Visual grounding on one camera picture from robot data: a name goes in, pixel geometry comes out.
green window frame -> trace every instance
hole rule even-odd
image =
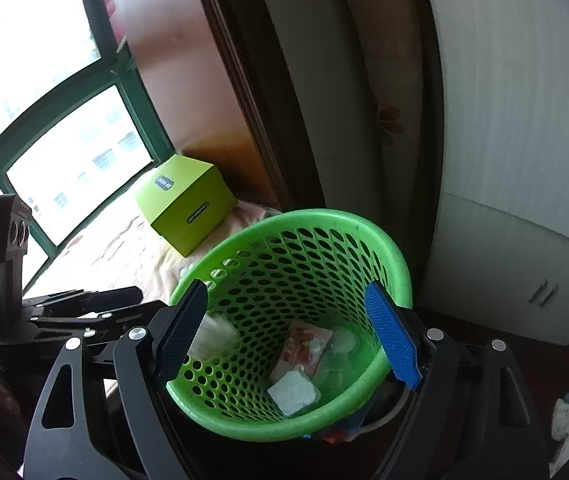
[[[3,131],[0,135],[0,189],[3,193],[15,193],[16,190],[7,177],[7,171],[15,161],[60,120],[111,86],[116,86],[152,162],[100,203],[58,245],[33,220],[31,236],[43,248],[47,260],[24,286],[25,292],[51,265],[71,238],[126,191],[142,173],[158,166],[175,153],[149,100],[128,47],[124,44],[118,48],[103,0],[82,0],[82,3],[101,58],[54,87]]]

green box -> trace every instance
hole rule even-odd
[[[155,231],[183,256],[238,204],[218,168],[182,155],[162,164],[135,200]]]

dark wood trim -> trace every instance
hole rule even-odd
[[[284,210],[324,207],[291,76],[264,0],[201,0]]]

metal bolt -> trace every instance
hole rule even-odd
[[[426,336],[431,341],[442,341],[442,339],[444,339],[444,332],[439,328],[430,328],[426,331]]]
[[[129,339],[137,341],[147,335],[147,329],[143,326],[137,326],[129,330]]]
[[[493,350],[497,350],[498,352],[504,352],[506,350],[506,343],[501,339],[493,339],[491,346]]]
[[[67,350],[75,350],[80,346],[80,338],[79,337],[72,337],[71,339],[67,339],[67,342],[64,344],[64,347]]]

dark blue gripper pad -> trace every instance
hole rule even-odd
[[[410,333],[400,321],[386,290],[378,282],[367,285],[364,290],[364,306],[371,324],[378,335],[379,342],[391,363],[395,376],[411,390],[422,381],[417,367],[417,348]]]

